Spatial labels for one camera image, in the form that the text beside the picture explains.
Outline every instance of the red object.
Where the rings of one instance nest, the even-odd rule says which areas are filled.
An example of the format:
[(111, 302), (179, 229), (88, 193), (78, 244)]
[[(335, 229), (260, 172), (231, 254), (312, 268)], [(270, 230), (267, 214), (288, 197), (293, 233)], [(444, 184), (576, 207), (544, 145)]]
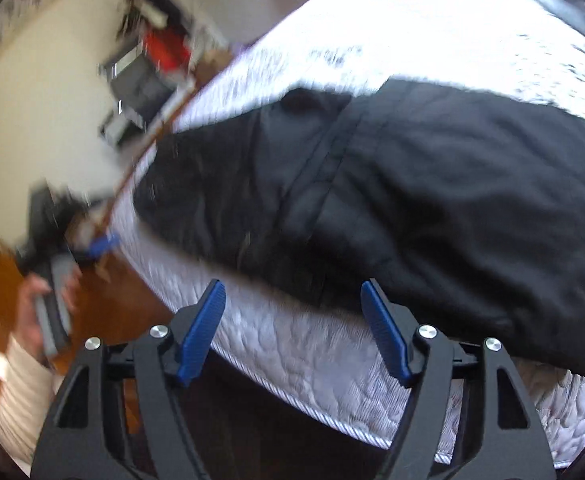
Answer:
[(146, 55), (163, 72), (188, 70), (190, 49), (184, 45), (184, 37), (170, 28), (151, 30), (143, 38)]

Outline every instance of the mattress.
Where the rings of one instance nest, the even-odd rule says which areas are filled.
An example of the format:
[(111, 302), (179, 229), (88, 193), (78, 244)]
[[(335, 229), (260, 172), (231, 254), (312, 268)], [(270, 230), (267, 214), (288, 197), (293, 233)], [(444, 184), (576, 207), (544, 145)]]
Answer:
[[(585, 118), (585, 35), (539, 0), (311, 0), (201, 91), (175, 130), (224, 120), (297, 86), (366, 94), (389, 77), (488, 90)], [(214, 350), (309, 416), (387, 448), (409, 391), (388, 375), (363, 318), (311, 308), (163, 244), (132, 205), (153, 158), (151, 149), (113, 211), (130, 265), (174, 312), (210, 279), (222, 280), (228, 299)], [(585, 446), (585, 377), (524, 360), (517, 367), (555, 466), (568, 465)], [(454, 381), (439, 462), (450, 462), (460, 407)]]

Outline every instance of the gray object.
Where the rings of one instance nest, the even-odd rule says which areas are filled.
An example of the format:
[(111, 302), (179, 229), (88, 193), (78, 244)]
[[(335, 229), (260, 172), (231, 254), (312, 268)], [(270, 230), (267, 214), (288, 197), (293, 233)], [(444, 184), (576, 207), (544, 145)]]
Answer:
[(139, 56), (142, 50), (139, 38), (134, 34), (129, 36), (112, 56), (97, 65), (97, 74), (110, 82)]
[(168, 327), (165, 325), (154, 325), (154, 327), (150, 329), (150, 335), (156, 339), (166, 337), (166, 335), (168, 335)]
[(426, 339), (434, 339), (434, 337), (437, 335), (437, 329), (434, 326), (421, 325), (419, 327), (419, 335), (421, 337), (425, 337)]
[(489, 337), (485, 340), (485, 347), (488, 348), (488, 350), (492, 350), (493, 352), (498, 352), (501, 350), (501, 341), (494, 337)]
[[(69, 253), (58, 254), (52, 258), (51, 266), (53, 280), (51, 285), (53, 285), (54, 293), (57, 296), (57, 305), (59, 308), (61, 324), (63, 326), (63, 330), (65, 330), (67, 334), (70, 334), (70, 313), (68, 312), (66, 302), (63, 301), (63, 298), (61, 297), (61, 291), (63, 290), (66, 276), (71, 274), (72, 269), (75, 267), (75, 259)], [(42, 328), (42, 335), (44, 336), (44, 353), (47, 358), (53, 358), (59, 353), (59, 350), (54, 343), (52, 329), (50, 328), (50, 322), (48, 320), (43, 296), (38, 296), (35, 299), (34, 309), (37, 314), (37, 321), (39, 322), (39, 326)]]
[(96, 350), (101, 346), (101, 339), (98, 337), (90, 337), (86, 339), (85, 345), (86, 350)]
[(160, 77), (154, 65), (145, 56), (137, 56), (111, 80), (110, 88), (119, 110), (130, 110), (141, 118), (145, 127), (150, 124), (175, 89)]
[(113, 148), (120, 148), (128, 140), (143, 135), (143, 130), (128, 119), (124, 113), (115, 114), (113, 111), (108, 114), (99, 127), (99, 133)]

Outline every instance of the sleeve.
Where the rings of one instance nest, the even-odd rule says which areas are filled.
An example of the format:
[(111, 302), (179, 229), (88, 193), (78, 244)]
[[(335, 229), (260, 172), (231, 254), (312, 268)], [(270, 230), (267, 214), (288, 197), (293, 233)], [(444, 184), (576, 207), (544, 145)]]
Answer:
[(14, 336), (7, 358), (6, 382), (0, 388), (0, 443), (14, 458), (31, 463), (54, 397), (54, 374), (21, 348)]

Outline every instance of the white sheet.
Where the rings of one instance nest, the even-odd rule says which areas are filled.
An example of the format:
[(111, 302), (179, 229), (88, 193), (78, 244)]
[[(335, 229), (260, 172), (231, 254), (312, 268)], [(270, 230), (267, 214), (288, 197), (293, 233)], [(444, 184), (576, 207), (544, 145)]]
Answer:
[[(311, 0), (203, 90), (176, 129), (220, 121), (290, 88), (374, 92), (388, 77), (489, 89), (585, 117), (585, 37), (533, 0)], [(138, 181), (151, 163), (148, 153)], [(112, 218), (122, 251), (172, 309), (211, 278), (226, 285), (214, 349), (321, 422), (387, 447), (408, 391), (387, 374), (361, 317), (324, 312), (166, 247), (138, 221), (128, 186)], [(519, 370), (556, 466), (585, 445), (585, 378), (547, 365)], [(461, 389), (453, 385), (437, 459), (449, 462)]]

